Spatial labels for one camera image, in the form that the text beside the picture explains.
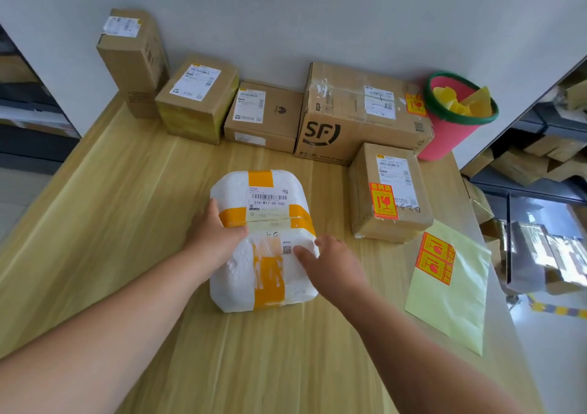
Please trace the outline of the cardboard box with yellow tape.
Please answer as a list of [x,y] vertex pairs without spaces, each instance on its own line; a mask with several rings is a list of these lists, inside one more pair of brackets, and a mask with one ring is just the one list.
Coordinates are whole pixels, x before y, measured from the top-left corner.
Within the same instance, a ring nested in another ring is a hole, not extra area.
[[239,69],[219,58],[190,54],[156,96],[167,132],[218,145],[239,86]]

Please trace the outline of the person's right forearm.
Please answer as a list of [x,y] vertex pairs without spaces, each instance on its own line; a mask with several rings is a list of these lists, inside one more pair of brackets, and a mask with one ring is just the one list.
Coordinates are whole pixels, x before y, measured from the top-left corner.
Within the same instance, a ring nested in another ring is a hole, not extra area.
[[526,414],[369,285],[334,285],[322,294],[356,329],[399,414]]

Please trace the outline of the yellow paper scraps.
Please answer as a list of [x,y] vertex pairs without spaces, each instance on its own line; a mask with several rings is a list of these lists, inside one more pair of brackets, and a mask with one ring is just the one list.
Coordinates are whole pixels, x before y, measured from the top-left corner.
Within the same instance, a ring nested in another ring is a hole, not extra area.
[[463,100],[457,98],[457,92],[451,87],[434,87],[434,98],[453,113],[473,118],[489,118],[494,115],[491,94],[488,87],[482,87]]

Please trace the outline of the taped glossy cardboard parcel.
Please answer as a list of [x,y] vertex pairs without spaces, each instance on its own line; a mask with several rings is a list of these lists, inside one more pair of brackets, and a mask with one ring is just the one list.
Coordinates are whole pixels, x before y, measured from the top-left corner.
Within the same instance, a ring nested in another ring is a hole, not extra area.
[[583,240],[552,235],[544,225],[513,222],[506,246],[505,286],[509,291],[556,296],[587,290]]

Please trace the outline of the person's left forearm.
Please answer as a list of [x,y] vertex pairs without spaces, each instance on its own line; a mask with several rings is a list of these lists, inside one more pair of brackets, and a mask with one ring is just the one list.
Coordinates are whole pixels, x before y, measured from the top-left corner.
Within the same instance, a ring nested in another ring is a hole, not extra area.
[[0,359],[0,414],[113,414],[223,262],[183,250]]

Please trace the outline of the pink waste bin green rim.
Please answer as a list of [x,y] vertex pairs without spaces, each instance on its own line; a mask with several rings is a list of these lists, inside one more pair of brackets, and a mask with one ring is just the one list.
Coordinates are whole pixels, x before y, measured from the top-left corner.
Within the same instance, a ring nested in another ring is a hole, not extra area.
[[492,117],[473,118],[453,113],[446,110],[434,98],[432,93],[434,87],[453,88],[457,92],[459,100],[465,99],[482,88],[466,78],[448,71],[438,71],[427,78],[423,87],[423,100],[431,121],[434,137],[418,155],[418,158],[426,161],[436,161],[445,157],[476,130],[494,122],[499,114],[498,106],[492,95],[491,104],[494,111]]

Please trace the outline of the cardboard box red fragile sticker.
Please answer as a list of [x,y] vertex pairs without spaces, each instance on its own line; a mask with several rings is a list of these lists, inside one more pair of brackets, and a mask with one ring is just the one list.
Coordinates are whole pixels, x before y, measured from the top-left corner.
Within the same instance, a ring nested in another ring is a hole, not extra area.
[[355,238],[403,244],[425,232],[434,216],[415,153],[364,143],[349,168]]

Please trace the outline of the dark shelf with parcels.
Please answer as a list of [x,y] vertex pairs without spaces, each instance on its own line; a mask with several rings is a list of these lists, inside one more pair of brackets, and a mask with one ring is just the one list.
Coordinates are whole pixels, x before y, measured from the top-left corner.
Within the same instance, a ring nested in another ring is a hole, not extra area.
[[80,137],[0,24],[0,166],[53,174]]

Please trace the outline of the tall upright cardboard box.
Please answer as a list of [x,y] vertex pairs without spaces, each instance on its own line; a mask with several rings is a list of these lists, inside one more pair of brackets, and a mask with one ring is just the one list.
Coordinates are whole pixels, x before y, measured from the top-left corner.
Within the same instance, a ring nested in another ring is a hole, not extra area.
[[132,115],[160,120],[156,96],[170,78],[170,65],[154,17],[111,9],[97,50]]

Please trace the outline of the flat brown cardboard box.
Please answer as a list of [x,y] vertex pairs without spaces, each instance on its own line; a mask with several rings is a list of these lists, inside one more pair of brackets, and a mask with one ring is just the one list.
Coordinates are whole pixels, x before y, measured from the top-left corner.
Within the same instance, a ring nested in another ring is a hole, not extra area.
[[229,142],[293,154],[303,93],[254,81],[242,81],[224,122]]

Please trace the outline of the yellow black floor tape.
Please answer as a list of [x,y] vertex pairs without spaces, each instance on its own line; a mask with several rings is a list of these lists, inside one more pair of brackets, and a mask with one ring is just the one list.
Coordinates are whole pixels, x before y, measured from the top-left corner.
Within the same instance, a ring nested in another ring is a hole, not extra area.
[[558,316],[567,316],[587,321],[587,309],[571,308],[568,306],[559,306],[539,302],[534,298],[534,296],[531,293],[527,295],[527,299],[530,309],[534,312],[543,314],[553,314]]

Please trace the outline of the person's right hand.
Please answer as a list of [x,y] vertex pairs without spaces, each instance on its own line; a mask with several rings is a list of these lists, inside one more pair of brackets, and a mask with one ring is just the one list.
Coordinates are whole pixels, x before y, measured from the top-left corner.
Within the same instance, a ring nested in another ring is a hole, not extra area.
[[319,264],[302,267],[321,296],[341,309],[357,292],[369,287],[363,266],[356,254],[332,235],[317,237],[314,245],[319,249]]

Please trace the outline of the person's left hand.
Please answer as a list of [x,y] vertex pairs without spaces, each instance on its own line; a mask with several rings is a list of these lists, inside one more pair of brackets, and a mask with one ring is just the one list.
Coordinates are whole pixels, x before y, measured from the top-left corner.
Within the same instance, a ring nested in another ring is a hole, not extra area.
[[211,275],[224,265],[240,242],[226,242],[216,199],[211,198],[202,213],[193,219],[181,251]]

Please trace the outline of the white foam box yellow tape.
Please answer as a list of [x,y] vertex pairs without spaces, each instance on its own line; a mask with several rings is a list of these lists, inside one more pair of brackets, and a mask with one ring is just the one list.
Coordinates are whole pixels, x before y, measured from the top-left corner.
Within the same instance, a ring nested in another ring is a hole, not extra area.
[[302,184],[284,170],[234,171],[210,190],[225,227],[248,235],[209,279],[212,301],[224,313],[302,304],[318,292],[294,246],[319,256]]

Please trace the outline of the large cardboard box black logo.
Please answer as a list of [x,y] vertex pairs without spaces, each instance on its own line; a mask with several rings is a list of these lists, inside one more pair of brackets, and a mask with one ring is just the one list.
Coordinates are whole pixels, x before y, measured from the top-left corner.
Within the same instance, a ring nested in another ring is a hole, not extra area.
[[363,143],[420,154],[434,138],[415,83],[313,61],[294,155],[349,166]]

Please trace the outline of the pale yellow sticker backing sheet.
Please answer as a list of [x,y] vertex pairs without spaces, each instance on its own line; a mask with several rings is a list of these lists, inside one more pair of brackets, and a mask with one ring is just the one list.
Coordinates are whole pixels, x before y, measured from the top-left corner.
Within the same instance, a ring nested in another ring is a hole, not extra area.
[[481,356],[491,253],[440,221],[426,231],[456,250],[451,284],[415,268],[404,310]]

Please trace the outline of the dark metal storage shelf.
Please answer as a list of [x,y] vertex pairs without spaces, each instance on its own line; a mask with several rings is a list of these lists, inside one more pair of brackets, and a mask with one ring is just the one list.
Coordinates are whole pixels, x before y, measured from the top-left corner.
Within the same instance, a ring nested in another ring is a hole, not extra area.
[[587,55],[460,172],[488,194],[587,205]]

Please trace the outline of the pile of cardboard parcels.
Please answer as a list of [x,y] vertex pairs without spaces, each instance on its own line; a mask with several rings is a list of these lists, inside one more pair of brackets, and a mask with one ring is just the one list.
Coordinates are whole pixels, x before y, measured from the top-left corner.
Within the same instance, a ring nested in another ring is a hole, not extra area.
[[587,62],[550,89],[460,172],[491,167],[518,185],[587,180]]

